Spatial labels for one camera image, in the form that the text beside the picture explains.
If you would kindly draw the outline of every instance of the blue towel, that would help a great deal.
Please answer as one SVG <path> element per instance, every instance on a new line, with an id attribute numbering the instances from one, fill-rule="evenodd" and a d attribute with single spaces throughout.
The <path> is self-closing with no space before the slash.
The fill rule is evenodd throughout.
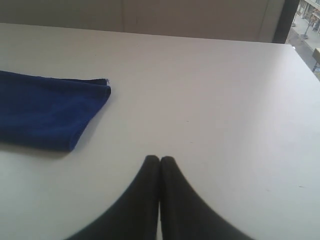
<path id="1" fill-rule="evenodd" d="M 56 79 L 0 71 L 0 141 L 72 151 L 110 94 L 107 79 Z"/>

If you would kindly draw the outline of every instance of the white table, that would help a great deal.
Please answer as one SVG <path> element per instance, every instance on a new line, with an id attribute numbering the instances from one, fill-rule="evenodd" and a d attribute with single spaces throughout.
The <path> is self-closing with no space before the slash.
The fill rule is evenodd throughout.
<path id="1" fill-rule="evenodd" d="M 290 45 L 0 24 L 0 69 L 112 87 L 70 154 L 0 145 L 0 239 L 77 232 L 148 154 L 256 240 L 320 239 L 320 84 Z"/>

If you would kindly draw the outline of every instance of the sidewalk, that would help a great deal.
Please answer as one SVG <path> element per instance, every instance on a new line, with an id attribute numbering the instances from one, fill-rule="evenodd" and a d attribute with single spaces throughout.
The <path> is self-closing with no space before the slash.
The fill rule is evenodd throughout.
<path id="1" fill-rule="evenodd" d="M 295 18 L 295 27 L 292 27 L 297 34 L 305 34 L 306 29 L 308 27 L 308 22 L 305 19 L 302 19 L 299 15 Z M 309 46 L 309 48 L 312 50 L 312 52 L 315 50 L 315 48 L 320 48 L 320 35 L 313 31 L 313 27 L 310 26 L 308 29 L 308 32 L 306 33 L 308 35 L 308 39 L 304 39 L 306 44 Z"/>

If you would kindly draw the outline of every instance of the wall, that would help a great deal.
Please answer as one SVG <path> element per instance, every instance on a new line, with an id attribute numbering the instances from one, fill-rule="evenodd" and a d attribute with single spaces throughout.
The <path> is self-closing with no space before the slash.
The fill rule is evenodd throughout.
<path id="1" fill-rule="evenodd" d="M 0 0 L 0 22 L 271 42 L 284 0 Z"/>

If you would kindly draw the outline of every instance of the blue cloth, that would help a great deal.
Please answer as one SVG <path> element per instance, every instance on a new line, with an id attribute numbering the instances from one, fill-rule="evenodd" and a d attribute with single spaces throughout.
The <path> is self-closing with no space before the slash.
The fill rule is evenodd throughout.
<path id="1" fill-rule="evenodd" d="M 110 94 L 107 79 L 56 79 L 0 71 L 0 141 L 72 151 Z"/>

